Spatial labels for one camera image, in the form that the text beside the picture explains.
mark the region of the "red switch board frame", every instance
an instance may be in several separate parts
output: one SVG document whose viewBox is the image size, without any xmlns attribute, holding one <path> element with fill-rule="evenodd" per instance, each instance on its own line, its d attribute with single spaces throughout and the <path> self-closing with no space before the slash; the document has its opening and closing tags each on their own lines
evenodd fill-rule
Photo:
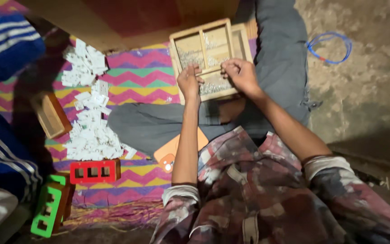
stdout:
<svg viewBox="0 0 390 244">
<path fill-rule="evenodd" d="M 73 162 L 70 183 L 115 182 L 121 177 L 120 160 Z"/>
</svg>

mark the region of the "small metal part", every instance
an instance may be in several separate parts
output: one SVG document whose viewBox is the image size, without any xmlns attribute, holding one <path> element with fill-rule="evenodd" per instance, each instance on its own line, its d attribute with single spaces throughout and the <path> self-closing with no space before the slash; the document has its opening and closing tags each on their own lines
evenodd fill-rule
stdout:
<svg viewBox="0 0 390 244">
<path fill-rule="evenodd" d="M 181 48 L 177 47 L 177 52 L 179 53 L 182 69 L 185 69 L 189 64 L 196 64 L 196 63 L 199 64 L 199 66 L 202 69 L 205 68 L 204 58 L 199 57 L 199 53 L 201 53 L 202 50 L 185 52 Z"/>
<path fill-rule="evenodd" d="M 217 59 L 213 58 L 212 56 L 208 56 L 207 63 L 209 64 L 209 67 L 214 67 L 214 66 L 220 65 L 221 63 L 227 61 L 228 59 L 230 59 L 230 57 L 226 57 L 224 59 L 217 60 Z"/>
<path fill-rule="evenodd" d="M 199 95 L 202 96 L 202 95 L 215 93 L 219 91 L 225 91 L 231 88 L 233 88 L 233 86 L 231 86 L 231 84 L 228 81 L 220 84 L 205 83 L 199 87 Z"/>
<path fill-rule="evenodd" d="M 205 49 L 206 50 L 210 50 L 210 49 L 213 49 L 213 48 L 218 46 L 216 43 L 210 42 L 209 37 L 205 34 L 205 32 L 203 32 L 202 35 L 204 37 Z"/>
</svg>

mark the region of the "hand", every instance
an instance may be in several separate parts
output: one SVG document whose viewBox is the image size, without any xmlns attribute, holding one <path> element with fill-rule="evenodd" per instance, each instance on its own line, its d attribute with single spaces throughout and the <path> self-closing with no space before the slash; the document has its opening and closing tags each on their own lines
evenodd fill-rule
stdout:
<svg viewBox="0 0 390 244">
<path fill-rule="evenodd" d="M 198 64 L 189 65 L 177 77 L 177 83 L 186 102 L 196 101 L 201 103 L 199 83 L 204 83 L 204 81 L 201 77 L 195 77 L 195 74 L 200 72 L 201 69 Z"/>
<path fill-rule="evenodd" d="M 222 63 L 224 78 L 230 77 L 234 85 L 248 97 L 262 91 L 258 86 L 255 65 L 242 59 L 229 59 Z"/>
</svg>

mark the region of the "knee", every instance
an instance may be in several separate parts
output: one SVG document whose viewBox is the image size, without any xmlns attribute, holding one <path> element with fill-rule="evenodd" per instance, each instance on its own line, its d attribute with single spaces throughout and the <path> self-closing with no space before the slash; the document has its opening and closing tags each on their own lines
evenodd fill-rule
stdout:
<svg viewBox="0 0 390 244">
<path fill-rule="evenodd" d="M 130 128 L 135 123 L 136 106 L 133 103 L 125 103 L 112 109 L 108 116 L 108 125 L 112 130 Z"/>
</svg>

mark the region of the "forearm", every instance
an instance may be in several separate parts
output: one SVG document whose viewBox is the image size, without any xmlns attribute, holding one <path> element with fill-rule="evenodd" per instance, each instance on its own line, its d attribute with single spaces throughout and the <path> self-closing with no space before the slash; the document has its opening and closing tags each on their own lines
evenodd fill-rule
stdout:
<svg viewBox="0 0 390 244">
<path fill-rule="evenodd" d="M 295 120 L 263 90 L 252 92 L 248 97 L 263 112 L 273 125 L 276 134 L 300 161 L 317 155 L 332 154 L 328 146 L 316 134 Z"/>
<path fill-rule="evenodd" d="M 179 147 L 172 169 L 171 183 L 188 183 L 196 186 L 198 178 L 198 109 L 199 103 L 187 101 L 183 112 L 183 124 Z"/>
</svg>

